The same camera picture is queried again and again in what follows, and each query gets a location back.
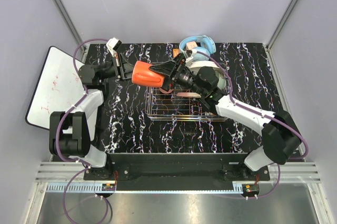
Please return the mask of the orange mug white inside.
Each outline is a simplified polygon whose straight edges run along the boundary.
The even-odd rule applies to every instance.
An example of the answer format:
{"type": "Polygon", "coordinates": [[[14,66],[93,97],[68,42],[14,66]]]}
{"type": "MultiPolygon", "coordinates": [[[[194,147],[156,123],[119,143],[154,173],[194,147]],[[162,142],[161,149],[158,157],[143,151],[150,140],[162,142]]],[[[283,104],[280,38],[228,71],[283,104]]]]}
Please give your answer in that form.
{"type": "Polygon", "coordinates": [[[151,66],[149,63],[137,61],[132,72],[132,83],[139,86],[161,88],[164,76],[151,71],[151,66]]]}

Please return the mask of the pink cup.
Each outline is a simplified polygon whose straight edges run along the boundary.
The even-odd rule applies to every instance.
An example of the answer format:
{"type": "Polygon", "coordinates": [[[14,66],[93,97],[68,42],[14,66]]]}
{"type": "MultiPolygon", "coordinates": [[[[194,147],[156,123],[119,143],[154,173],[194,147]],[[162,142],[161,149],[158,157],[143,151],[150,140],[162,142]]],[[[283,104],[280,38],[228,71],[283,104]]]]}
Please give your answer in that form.
{"type": "Polygon", "coordinates": [[[162,94],[171,94],[173,92],[173,86],[172,85],[164,85],[159,88],[160,92],[162,94]]]}

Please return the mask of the white scalloped plate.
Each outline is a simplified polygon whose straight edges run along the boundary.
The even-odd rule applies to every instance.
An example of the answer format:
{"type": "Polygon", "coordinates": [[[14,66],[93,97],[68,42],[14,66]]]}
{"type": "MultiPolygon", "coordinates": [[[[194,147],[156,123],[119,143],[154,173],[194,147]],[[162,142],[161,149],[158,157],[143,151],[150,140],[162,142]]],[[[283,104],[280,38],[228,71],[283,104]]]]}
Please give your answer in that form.
{"type": "Polygon", "coordinates": [[[218,67],[216,63],[214,63],[213,61],[209,61],[209,60],[193,62],[190,66],[188,66],[190,71],[193,72],[194,74],[196,74],[202,67],[211,67],[216,72],[219,72],[220,74],[223,73],[223,71],[218,67]]]}

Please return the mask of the pink and cream plate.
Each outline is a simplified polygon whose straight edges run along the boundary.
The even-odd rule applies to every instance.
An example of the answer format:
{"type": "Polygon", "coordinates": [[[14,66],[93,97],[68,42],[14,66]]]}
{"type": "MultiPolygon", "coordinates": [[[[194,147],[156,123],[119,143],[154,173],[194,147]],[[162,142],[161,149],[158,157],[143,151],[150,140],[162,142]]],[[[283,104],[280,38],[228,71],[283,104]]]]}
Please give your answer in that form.
{"type": "Polygon", "coordinates": [[[184,97],[184,98],[201,98],[201,95],[194,92],[179,92],[176,94],[177,97],[184,97]]]}

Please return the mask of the pale green bowl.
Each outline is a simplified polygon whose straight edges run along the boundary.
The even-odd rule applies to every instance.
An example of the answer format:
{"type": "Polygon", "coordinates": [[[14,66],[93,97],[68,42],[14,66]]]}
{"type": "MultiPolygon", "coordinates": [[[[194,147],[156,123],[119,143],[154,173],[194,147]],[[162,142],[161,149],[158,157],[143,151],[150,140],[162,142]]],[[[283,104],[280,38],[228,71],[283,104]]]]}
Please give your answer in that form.
{"type": "Polygon", "coordinates": [[[216,70],[215,71],[216,77],[219,79],[217,87],[220,90],[225,90],[226,88],[226,77],[224,73],[221,70],[216,70]]]}

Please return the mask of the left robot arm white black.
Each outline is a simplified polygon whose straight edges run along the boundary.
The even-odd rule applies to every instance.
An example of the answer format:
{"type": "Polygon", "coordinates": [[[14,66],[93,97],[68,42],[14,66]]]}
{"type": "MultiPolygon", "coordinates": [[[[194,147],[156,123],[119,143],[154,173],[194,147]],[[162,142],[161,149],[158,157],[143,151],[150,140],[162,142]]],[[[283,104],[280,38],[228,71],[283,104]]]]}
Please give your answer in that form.
{"type": "Polygon", "coordinates": [[[121,53],[100,65],[83,65],[75,68],[84,94],[67,111],[54,111],[49,117],[49,150],[65,162],[78,161],[103,180],[110,179],[114,167],[107,163],[107,154],[92,144],[96,127],[90,132],[89,120],[97,114],[99,106],[108,96],[107,79],[130,80],[133,65],[121,53]]]}

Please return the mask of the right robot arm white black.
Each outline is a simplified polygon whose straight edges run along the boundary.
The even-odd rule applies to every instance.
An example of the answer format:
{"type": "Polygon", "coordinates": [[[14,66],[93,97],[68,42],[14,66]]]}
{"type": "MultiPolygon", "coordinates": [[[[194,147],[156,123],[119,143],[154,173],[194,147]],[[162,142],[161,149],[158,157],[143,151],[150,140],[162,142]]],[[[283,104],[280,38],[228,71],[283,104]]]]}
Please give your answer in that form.
{"type": "Polygon", "coordinates": [[[231,92],[225,93],[218,88],[215,69],[207,64],[203,64],[195,74],[186,66],[186,60],[181,55],[152,65],[149,70],[164,78],[162,89],[175,85],[190,89],[201,96],[200,102],[205,110],[233,119],[261,136],[262,146],[251,151],[244,164],[239,166],[239,174],[245,180],[253,179],[263,166],[285,164],[305,142],[287,111],[274,113],[233,98],[231,92]]]}

